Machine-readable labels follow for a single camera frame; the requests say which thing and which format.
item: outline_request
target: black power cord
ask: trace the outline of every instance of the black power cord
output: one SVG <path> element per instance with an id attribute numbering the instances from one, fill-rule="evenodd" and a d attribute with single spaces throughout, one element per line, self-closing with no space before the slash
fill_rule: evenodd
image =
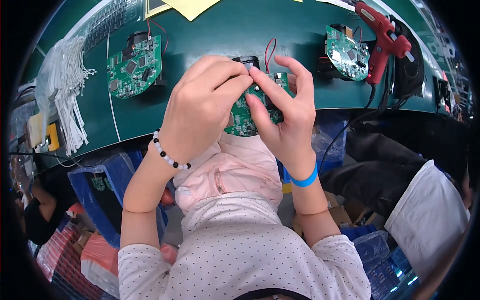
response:
<path id="1" fill-rule="evenodd" d="M 345 129 L 347 129 L 348 126 L 350 126 L 350 124 L 353 124 L 353 123 L 355 123 L 355 122 L 357 122 L 357 121 L 359 121 L 362 118 L 365 118 L 367 116 L 371 116 L 371 115 L 374 115 L 374 114 L 381 115 L 388 108 L 400 108 L 405 104 L 406 100 L 402 99 L 402 100 L 399 100 L 397 103 L 395 103 L 393 105 L 387 106 L 388 96 L 390 95 L 390 93 L 389 93 L 390 89 L 389 89 L 389 86 L 388 86 L 388 72 L 389 72 L 389 61 L 387 60 L 386 77 L 385 77 L 385 83 L 384 83 L 384 93 L 382 95 L 382 100 L 380 100 L 380 104 L 379 104 L 378 108 L 373 110 L 373 111 L 362 114 L 362 115 L 356 117 L 355 119 L 353 119 L 351 121 L 348 121 L 348 123 L 342 128 L 342 130 L 340 130 L 340 132 L 336 135 L 336 137 L 332 140 L 332 142 L 328 145 L 327 149 L 325 150 L 324 157 L 322 159 L 322 162 L 320 163 L 320 168 L 318 169 L 318 175 L 320 175 L 321 172 L 322 172 L 322 167 L 324 166 L 324 161 L 327 157 L 328 152 L 332 148 L 333 144 L 340 137 L 340 135 L 343 133 L 343 131 L 345 131 Z M 370 106 L 370 103 L 372 103 L 373 97 L 375 96 L 375 91 L 376 91 L 376 86 L 374 84 L 372 84 L 372 93 L 370 94 L 369 102 L 365 106 L 364 109 L 367 109 L 368 106 Z"/>
<path id="2" fill-rule="evenodd" d="M 27 155 L 27 156 L 49 156 L 49 157 L 56 157 L 56 158 L 61 158 L 61 159 L 64 159 L 64 160 L 71 160 L 71 161 L 74 162 L 76 165 L 78 165 L 79 167 L 82 167 L 82 168 L 94 168 L 94 167 L 98 166 L 99 164 L 101 164 L 102 162 L 105 161 L 105 160 L 100 161 L 99 163 L 97 163 L 96 165 L 93 165 L 93 166 L 86 166 L 86 165 L 82 165 L 81 163 L 79 163 L 79 162 L 78 162 L 76 159 L 74 159 L 73 157 L 67 158 L 67 157 L 57 156 L 57 155 L 48 154 L 48 153 L 37 153 L 37 152 L 32 152 L 32 153 L 27 153 L 27 152 L 9 152 L 8 155 Z"/>

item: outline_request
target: woman's right hand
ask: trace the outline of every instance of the woman's right hand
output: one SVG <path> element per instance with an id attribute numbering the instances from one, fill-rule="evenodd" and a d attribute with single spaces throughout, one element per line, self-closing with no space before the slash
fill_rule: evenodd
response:
<path id="1" fill-rule="evenodd" d="M 294 76 L 288 77 L 288 83 L 290 89 L 296 88 L 295 98 L 255 67 L 250 68 L 250 76 L 283 112 L 284 121 L 273 124 L 259 98 L 251 94 L 245 98 L 262 141 L 292 178 L 305 180 L 312 174 L 316 160 L 311 144 L 315 122 L 312 74 L 291 57 L 276 55 L 275 61 L 292 71 Z"/>

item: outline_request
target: yellow paper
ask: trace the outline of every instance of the yellow paper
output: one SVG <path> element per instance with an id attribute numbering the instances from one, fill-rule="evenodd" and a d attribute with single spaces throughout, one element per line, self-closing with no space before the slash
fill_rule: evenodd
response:
<path id="1" fill-rule="evenodd" d="M 172 7 L 168 4 L 164 4 L 164 5 L 160 5 L 158 7 L 155 7 L 153 9 L 150 9 L 150 0 L 147 0 L 147 2 L 145 3 L 145 17 L 144 17 L 144 20 L 148 19 L 148 18 L 152 18 L 153 16 L 161 13 L 161 12 L 164 12 L 166 10 L 169 10 L 171 9 Z"/>
<path id="2" fill-rule="evenodd" d="M 220 0 L 163 0 L 190 22 Z"/>

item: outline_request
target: finger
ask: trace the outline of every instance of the finger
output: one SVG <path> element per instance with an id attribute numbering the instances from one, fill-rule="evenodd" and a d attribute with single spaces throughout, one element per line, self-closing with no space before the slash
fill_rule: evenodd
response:
<path id="1" fill-rule="evenodd" d="M 288 56 L 275 55 L 275 61 L 277 64 L 289 68 L 297 77 L 295 84 L 298 94 L 305 95 L 309 98 L 313 97 L 313 77 L 310 71 L 296 59 Z"/>
<path id="2" fill-rule="evenodd" d="M 284 113 L 292 104 L 290 95 L 280 86 L 278 86 L 267 74 L 256 67 L 250 68 L 250 76 L 272 100 L 273 104 Z"/>
<path id="3" fill-rule="evenodd" d="M 180 82 L 188 83 L 197 78 L 206 69 L 218 61 L 231 61 L 230 58 L 221 55 L 204 55 L 197 62 L 191 65 L 180 79 Z"/>
<path id="4" fill-rule="evenodd" d="M 264 143 L 267 144 L 274 141 L 278 137 L 278 127 L 270 120 L 267 108 L 263 102 L 252 94 L 245 94 L 245 100 L 250 107 L 252 120 Z"/>
<path id="5" fill-rule="evenodd" d="M 195 79 L 195 84 L 199 88 L 208 88 L 213 92 L 230 77 L 238 75 L 248 75 L 247 68 L 244 64 L 232 60 L 217 61 Z"/>
<path id="6" fill-rule="evenodd" d="M 235 101 L 240 98 L 241 94 L 245 92 L 252 83 L 253 79 L 248 75 L 240 75 L 228 79 L 213 92 L 215 100 L 218 101 L 217 105 L 221 109 L 227 108 L 228 111 L 230 111 Z"/>

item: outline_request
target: woman's left hand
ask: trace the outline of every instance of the woman's left hand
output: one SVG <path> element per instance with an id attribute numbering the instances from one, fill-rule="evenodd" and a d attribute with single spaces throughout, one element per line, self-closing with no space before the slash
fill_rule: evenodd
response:
<path id="1" fill-rule="evenodd" d="M 242 63 L 203 56 L 172 91 L 159 134 L 164 151 L 180 164 L 201 155 L 226 127 L 233 104 L 252 82 Z"/>

